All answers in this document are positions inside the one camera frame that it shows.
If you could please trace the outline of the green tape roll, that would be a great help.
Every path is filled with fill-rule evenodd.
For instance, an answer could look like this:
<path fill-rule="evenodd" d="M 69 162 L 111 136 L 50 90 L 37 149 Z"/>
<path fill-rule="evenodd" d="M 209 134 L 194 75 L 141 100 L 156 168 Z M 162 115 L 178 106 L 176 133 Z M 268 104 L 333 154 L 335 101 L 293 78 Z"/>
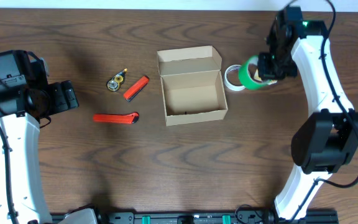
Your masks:
<path fill-rule="evenodd" d="M 248 90 L 258 90 L 267 85 L 276 84 L 276 81 L 274 80 L 262 81 L 261 79 L 256 79 L 256 80 L 254 79 L 254 75 L 259 75 L 258 71 L 256 71 L 252 75 L 249 71 L 249 66 L 257 65 L 258 60 L 259 59 L 257 55 L 251 56 L 251 58 L 248 59 L 248 61 L 246 61 L 246 63 L 243 64 L 239 69 L 238 72 L 239 81 Z"/>

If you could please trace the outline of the white tape roll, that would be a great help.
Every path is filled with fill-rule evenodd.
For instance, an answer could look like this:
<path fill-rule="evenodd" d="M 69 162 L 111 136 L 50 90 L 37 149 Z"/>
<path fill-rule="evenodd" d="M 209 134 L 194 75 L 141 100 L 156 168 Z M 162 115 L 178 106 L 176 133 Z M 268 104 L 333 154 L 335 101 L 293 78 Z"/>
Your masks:
<path fill-rule="evenodd" d="M 230 65 L 224 72 L 223 81 L 226 86 L 231 91 L 242 91 L 245 90 L 245 86 L 239 82 L 237 77 L 238 71 L 241 68 L 241 65 Z"/>

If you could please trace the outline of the black yellow correction tape dispenser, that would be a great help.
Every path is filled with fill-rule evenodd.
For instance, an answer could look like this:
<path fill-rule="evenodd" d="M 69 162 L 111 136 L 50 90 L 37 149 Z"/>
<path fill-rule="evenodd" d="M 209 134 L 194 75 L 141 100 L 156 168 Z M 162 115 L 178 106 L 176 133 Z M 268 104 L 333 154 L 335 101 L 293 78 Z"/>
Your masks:
<path fill-rule="evenodd" d="M 106 88 L 109 91 L 118 91 L 121 87 L 121 85 L 125 82 L 127 69 L 120 71 L 115 76 L 113 76 L 110 80 L 106 83 Z"/>

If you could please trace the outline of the yellow sticky note pad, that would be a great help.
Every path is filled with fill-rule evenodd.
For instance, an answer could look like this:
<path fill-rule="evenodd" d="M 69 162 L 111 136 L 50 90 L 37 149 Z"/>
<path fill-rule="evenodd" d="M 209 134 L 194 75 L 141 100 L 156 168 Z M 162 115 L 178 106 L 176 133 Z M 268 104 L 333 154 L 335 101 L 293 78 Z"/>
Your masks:
<path fill-rule="evenodd" d="M 254 81 L 259 85 L 273 85 L 277 83 L 277 80 L 262 80 L 259 76 L 259 71 L 256 70 L 254 73 Z"/>

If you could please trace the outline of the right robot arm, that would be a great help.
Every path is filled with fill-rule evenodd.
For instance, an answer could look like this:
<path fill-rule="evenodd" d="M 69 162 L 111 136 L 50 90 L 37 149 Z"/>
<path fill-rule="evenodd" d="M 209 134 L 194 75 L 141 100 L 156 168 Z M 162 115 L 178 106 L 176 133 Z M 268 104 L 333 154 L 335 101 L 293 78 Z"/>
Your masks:
<path fill-rule="evenodd" d="M 276 196 L 275 222 L 306 217 L 308 205 L 323 184 L 347 189 L 358 184 L 358 112 L 339 81 L 329 46 L 332 28 L 305 20 L 288 3 L 278 11 L 258 56 L 263 81 L 299 75 L 308 102 L 308 119 L 291 140 L 290 177 Z"/>

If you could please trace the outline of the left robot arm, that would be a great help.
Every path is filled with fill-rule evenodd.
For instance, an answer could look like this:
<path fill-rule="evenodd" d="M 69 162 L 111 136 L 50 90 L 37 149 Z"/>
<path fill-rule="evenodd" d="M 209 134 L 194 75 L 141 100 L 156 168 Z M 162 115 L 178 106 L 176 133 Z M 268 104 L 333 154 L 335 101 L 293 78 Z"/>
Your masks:
<path fill-rule="evenodd" d="M 0 52 L 0 223 L 97 223 L 93 207 L 52 217 L 39 166 L 41 120 L 79 106 L 71 81 L 48 83 L 44 59 Z"/>

